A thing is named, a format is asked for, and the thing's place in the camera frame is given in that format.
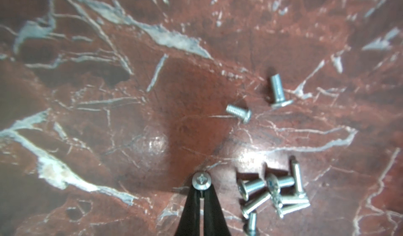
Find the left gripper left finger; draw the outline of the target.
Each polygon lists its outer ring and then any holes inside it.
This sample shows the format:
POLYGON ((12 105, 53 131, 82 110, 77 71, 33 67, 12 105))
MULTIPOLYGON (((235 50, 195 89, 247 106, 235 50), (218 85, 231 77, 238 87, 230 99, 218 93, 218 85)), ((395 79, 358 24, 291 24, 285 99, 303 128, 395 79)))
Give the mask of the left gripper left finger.
POLYGON ((200 235, 200 191, 193 186, 187 195, 186 203, 174 236, 200 235))

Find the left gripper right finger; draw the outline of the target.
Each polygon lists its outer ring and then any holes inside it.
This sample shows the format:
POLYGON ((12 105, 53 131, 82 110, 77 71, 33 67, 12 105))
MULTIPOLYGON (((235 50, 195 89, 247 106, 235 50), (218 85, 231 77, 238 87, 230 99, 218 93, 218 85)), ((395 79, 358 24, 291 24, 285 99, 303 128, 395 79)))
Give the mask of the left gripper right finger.
POLYGON ((204 236, 231 236, 214 185, 204 191, 204 236))

